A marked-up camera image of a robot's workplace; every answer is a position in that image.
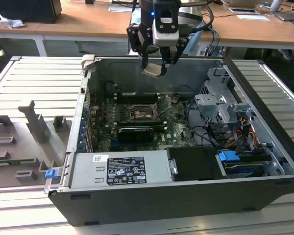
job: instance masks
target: desk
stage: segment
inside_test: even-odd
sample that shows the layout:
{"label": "desk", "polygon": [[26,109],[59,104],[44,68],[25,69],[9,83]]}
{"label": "desk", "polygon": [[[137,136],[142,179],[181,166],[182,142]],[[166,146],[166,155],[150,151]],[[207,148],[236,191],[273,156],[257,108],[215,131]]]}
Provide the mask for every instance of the desk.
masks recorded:
{"label": "desk", "polygon": [[[61,4],[62,14],[57,23],[26,23],[26,27],[14,29],[0,25],[0,38],[33,39],[41,56],[47,55],[44,40],[127,42],[125,29],[129,24],[129,13],[108,12],[109,4],[103,2],[86,5],[82,0],[61,0]],[[210,6],[216,17],[234,14],[223,10],[225,6]],[[213,26],[220,35],[219,45],[294,49],[294,24],[274,16],[266,17],[270,21],[240,20],[237,16],[215,18]],[[211,40],[211,33],[203,32],[202,47]]]}
{"label": "desk", "polygon": [[[220,46],[227,47],[252,47],[252,48],[272,48],[272,49],[294,49],[294,24],[284,22],[273,16],[271,13],[265,15],[269,21],[241,20],[237,16],[221,17],[225,15],[235,15],[226,9],[226,6],[211,4],[212,11],[216,17],[213,22],[214,30],[220,35]],[[210,32],[204,32],[201,42],[205,44],[209,39]]]}

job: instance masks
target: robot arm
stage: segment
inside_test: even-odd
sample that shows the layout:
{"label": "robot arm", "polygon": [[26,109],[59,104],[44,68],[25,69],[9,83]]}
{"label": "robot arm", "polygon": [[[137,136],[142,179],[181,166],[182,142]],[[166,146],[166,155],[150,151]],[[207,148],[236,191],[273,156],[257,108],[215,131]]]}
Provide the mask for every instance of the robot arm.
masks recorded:
{"label": "robot arm", "polygon": [[[134,52],[142,59],[142,69],[147,75],[159,77],[175,64],[189,42],[189,35],[209,27],[213,14],[208,4],[213,0],[181,3],[180,0],[141,0],[141,23],[127,28]],[[205,6],[210,14],[209,23],[196,28],[193,24],[179,24],[180,7]],[[160,51],[162,65],[148,63],[148,55]]]}

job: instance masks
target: laptop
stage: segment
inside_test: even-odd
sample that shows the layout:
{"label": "laptop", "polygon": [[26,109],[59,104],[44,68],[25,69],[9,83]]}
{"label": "laptop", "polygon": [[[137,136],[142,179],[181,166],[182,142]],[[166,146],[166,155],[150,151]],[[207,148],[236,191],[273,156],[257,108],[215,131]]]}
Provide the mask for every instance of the laptop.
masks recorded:
{"label": "laptop", "polygon": [[262,0],[221,0],[229,7],[255,8]]}
{"label": "laptop", "polygon": [[274,15],[280,18],[283,21],[291,21],[294,20],[294,13],[292,12],[275,12]]}

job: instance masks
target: blue latch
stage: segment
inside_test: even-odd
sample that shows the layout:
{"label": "blue latch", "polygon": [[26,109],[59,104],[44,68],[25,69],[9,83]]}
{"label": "blue latch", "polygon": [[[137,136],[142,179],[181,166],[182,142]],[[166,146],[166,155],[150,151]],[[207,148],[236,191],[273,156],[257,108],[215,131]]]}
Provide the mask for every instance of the blue latch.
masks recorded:
{"label": "blue latch", "polygon": [[235,151],[221,151],[219,153],[220,160],[223,161],[239,161],[239,155],[236,155]]}
{"label": "blue latch", "polygon": [[59,174],[59,169],[46,170],[45,178],[46,179],[57,179],[58,174]]}

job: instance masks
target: power supply label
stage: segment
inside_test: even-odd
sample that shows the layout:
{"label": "power supply label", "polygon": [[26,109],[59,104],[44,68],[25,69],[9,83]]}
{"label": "power supply label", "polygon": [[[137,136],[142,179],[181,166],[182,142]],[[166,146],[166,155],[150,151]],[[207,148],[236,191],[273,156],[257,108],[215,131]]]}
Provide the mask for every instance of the power supply label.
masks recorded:
{"label": "power supply label", "polygon": [[108,158],[107,165],[108,185],[147,183],[144,157]]}

